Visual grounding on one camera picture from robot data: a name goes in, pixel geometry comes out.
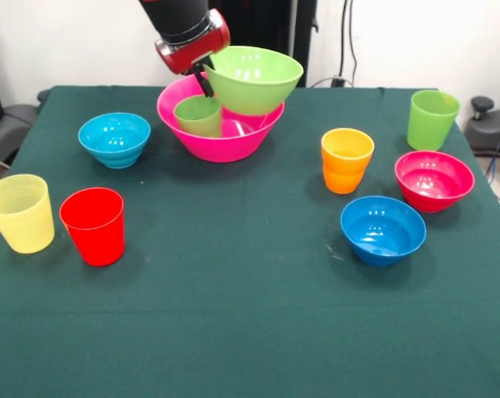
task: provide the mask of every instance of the green bowl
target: green bowl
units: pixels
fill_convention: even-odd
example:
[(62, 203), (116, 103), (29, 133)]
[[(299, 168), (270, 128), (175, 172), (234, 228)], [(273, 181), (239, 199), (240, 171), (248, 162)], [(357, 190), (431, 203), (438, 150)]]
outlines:
[(268, 114), (290, 95), (303, 67), (280, 52), (259, 47), (228, 46), (205, 66), (217, 98), (237, 114)]

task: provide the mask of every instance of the blue bowl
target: blue bowl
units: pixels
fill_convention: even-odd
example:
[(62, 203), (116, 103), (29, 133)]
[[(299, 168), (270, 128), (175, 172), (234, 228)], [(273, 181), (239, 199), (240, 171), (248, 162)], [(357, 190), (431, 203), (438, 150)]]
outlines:
[(80, 144), (109, 168), (133, 165), (150, 136), (150, 124), (136, 114), (102, 114), (78, 132)]
[(361, 197), (340, 218), (343, 234), (364, 263), (386, 267), (418, 250), (426, 225), (417, 211), (391, 197)]

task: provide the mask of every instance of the magenta bowl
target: magenta bowl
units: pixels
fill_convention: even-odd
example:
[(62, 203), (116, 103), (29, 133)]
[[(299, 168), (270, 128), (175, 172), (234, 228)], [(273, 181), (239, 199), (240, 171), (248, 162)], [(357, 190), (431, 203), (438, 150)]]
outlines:
[(474, 174), (454, 156), (436, 151), (406, 153), (395, 165), (397, 182), (416, 210), (436, 213), (469, 194)]
[(180, 128), (174, 109), (185, 98), (200, 94), (203, 92), (193, 75), (177, 80), (159, 95), (158, 114), (190, 153), (208, 162), (227, 163), (250, 156), (284, 112), (284, 102), (269, 114), (258, 116), (236, 114), (222, 108), (222, 136), (199, 137)]

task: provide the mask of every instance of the plastic cup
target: plastic cup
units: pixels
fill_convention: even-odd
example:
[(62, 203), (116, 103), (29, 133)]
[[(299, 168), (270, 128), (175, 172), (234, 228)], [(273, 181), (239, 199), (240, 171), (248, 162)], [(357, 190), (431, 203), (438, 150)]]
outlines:
[(193, 95), (174, 109), (183, 130), (200, 137), (219, 138), (221, 131), (221, 103), (216, 98)]
[(408, 144), (415, 150), (438, 151), (459, 112), (459, 102), (438, 90), (422, 90), (412, 95)]
[(54, 239), (49, 188), (32, 174), (0, 180), (0, 233), (12, 250), (30, 254)]
[(355, 129), (333, 129), (322, 137), (323, 178), (334, 193), (357, 189), (371, 160), (375, 143)]
[(108, 188), (87, 188), (68, 197), (60, 218), (84, 262), (113, 264), (124, 253), (124, 200)]

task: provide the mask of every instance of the bowl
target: bowl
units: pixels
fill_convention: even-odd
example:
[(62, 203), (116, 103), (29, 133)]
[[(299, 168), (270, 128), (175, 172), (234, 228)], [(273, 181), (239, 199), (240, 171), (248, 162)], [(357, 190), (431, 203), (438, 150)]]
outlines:
[(395, 173), (406, 201), (426, 213), (452, 206), (474, 187), (471, 169), (461, 160), (442, 152), (406, 153), (397, 160)]
[(86, 122), (78, 132), (80, 144), (109, 168), (133, 165), (150, 136), (150, 124), (127, 113), (102, 114)]
[(215, 69), (205, 66), (218, 99), (238, 114), (268, 114), (298, 84), (302, 65), (280, 52), (259, 47), (228, 46), (211, 56)]
[(193, 75), (176, 80), (159, 95), (158, 114), (190, 153), (208, 162), (234, 162), (250, 156), (284, 112), (284, 103), (260, 116), (237, 114), (222, 107), (221, 137), (199, 137), (180, 128), (174, 109), (182, 100), (201, 94)]
[(343, 234), (360, 260), (375, 267), (392, 265), (418, 250), (426, 225), (417, 211), (391, 197), (361, 197), (340, 218)]

